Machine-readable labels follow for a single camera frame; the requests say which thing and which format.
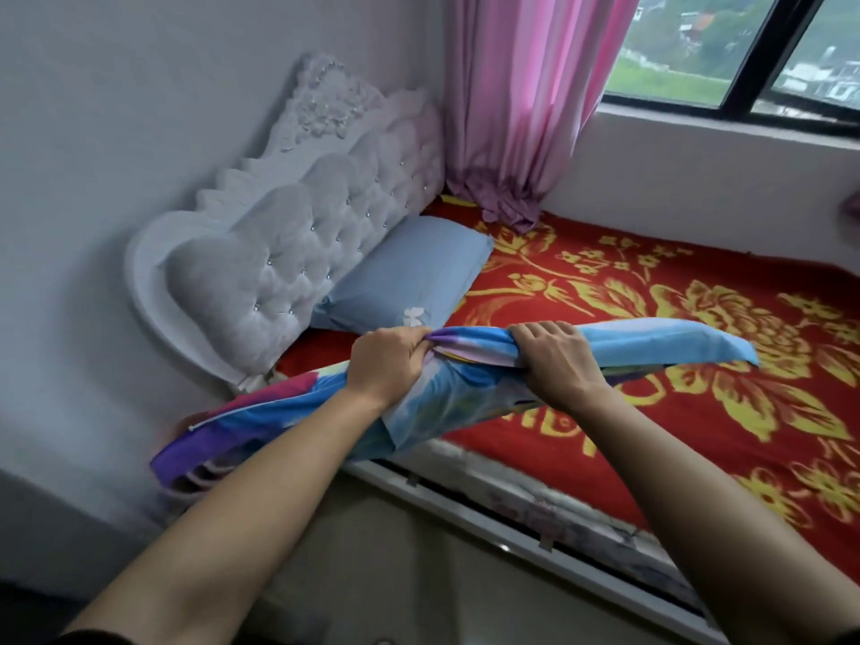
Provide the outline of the person's right hand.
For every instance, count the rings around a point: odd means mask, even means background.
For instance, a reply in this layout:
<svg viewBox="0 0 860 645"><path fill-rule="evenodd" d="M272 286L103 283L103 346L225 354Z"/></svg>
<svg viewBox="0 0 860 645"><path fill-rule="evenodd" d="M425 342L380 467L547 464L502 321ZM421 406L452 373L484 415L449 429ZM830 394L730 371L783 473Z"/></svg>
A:
<svg viewBox="0 0 860 645"><path fill-rule="evenodd" d="M529 389L546 405L578 419L611 391L577 327L549 321L518 325L532 325L531 361L521 364Z"/></svg>

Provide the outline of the person's left hand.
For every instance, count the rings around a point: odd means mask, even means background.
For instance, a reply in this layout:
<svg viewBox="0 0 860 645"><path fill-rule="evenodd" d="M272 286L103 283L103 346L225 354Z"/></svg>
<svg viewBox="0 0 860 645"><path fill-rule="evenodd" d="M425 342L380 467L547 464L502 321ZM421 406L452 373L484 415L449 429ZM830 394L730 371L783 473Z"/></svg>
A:
<svg viewBox="0 0 860 645"><path fill-rule="evenodd" d="M403 400L413 388L423 372L426 357L383 358L376 344L378 330L365 333L354 342L345 393L360 406L381 413Z"/></svg>

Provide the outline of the colourful blue duvet cover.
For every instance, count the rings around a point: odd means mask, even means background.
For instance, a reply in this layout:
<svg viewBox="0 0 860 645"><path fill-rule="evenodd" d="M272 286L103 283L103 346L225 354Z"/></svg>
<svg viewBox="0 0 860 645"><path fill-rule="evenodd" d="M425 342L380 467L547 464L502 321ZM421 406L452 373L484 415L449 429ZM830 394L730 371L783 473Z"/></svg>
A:
<svg viewBox="0 0 860 645"><path fill-rule="evenodd" d="M634 318L579 330L611 385L679 365L744 361L758 366L751 342L699 322ZM526 387L519 348L505 328L443 327L428 338L435 348L420 379L360 437L349 463L382 459L449 432L543 406ZM342 389L347 370L344 361L308 371L205 413L151 459L152 473L170 488L191 481L199 469L231 471Z"/></svg>

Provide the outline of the black framed window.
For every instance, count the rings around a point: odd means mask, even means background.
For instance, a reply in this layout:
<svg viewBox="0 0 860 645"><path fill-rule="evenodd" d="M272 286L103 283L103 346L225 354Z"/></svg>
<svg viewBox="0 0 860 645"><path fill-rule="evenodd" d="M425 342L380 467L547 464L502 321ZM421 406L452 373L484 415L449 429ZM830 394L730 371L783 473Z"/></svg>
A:
<svg viewBox="0 0 860 645"><path fill-rule="evenodd" d="M860 140L860 0L640 0L604 101Z"/></svg>

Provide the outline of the person's left forearm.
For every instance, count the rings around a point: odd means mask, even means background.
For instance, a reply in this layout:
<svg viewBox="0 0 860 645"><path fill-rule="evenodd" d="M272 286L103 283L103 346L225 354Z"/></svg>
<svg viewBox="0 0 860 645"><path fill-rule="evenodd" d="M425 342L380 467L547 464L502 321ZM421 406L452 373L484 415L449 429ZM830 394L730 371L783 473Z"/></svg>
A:
<svg viewBox="0 0 860 645"><path fill-rule="evenodd" d="M350 450L402 395L348 383L193 505L50 645L230 645Z"/></svg>

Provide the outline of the white bed frame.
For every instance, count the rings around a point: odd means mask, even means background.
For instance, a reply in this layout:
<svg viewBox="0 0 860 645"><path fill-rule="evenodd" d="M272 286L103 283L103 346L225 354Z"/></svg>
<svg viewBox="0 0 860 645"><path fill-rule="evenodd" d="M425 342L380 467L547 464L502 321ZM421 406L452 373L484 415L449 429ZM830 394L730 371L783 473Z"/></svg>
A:
<svg viewBox="0 0 860 645"><path fill-rule="evenodd" d="M703 616L507 525L481 507L450 497L417 477L372 462L347 464L343 471L694 645L728 645L724 634Z"/></svg>

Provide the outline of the light blue pillow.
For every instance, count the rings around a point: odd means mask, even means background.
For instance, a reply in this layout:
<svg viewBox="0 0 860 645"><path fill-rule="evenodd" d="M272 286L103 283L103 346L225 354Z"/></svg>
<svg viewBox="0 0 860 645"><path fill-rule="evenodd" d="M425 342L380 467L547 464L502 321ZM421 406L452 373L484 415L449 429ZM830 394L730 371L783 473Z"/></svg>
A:
<svg viewBox="0 0 860 645"><path fill-rule="evenodd" d="M441 328L493 250L490 236L451 220L406 219L317 304L310 327L353 334Z"/></svg>

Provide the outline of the person's right forearm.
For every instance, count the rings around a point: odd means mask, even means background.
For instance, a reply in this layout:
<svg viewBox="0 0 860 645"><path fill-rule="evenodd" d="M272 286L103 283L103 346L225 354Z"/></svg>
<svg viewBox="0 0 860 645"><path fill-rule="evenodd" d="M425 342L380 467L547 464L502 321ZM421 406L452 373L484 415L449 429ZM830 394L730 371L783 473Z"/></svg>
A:
<svg viewBox="0 0 860 645"><path fill-rule="evenodd" d="M621 477L730 645L860 645L860 586L602 382L547 396Z"/></svg>

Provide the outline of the red floral blanket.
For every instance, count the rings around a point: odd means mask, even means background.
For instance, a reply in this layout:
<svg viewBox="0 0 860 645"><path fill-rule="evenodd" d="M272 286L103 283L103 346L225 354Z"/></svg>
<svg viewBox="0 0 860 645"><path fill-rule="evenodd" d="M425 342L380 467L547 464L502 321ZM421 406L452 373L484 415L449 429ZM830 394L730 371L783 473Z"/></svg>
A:
<svg viewBox="0 0 860 645"><path fill-rule="evenodd" d="M754 345L758 367L677 365L618 390L860 585L860 277L550 214L519 235L447 197L426 215L494 239L449 325L653 316Z"/></svg>

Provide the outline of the white tufted headboard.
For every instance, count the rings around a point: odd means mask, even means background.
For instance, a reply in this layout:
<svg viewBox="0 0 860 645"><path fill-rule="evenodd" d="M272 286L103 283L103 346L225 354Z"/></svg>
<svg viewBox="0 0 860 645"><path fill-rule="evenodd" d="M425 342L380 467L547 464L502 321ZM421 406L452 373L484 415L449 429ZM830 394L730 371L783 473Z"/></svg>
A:
<svg viewBox="0 0 860 645"><path fill-rule="evenodd" d="M128 292L174 352L238 393L260 389L317 304L444 182L425 89L385 94L306 55L262 154L132 238Z"/></svg>

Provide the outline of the pink curtain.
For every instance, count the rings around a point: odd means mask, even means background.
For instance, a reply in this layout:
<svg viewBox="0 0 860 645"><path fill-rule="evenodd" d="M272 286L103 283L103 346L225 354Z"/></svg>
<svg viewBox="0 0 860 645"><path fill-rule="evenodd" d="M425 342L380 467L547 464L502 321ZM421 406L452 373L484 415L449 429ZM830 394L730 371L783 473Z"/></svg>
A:
<svg viewBox="0 0 860 645"><path fill-rule="evenodd" d="M524 234L598 107L640 0L446 0L446 184Z"/></svg>

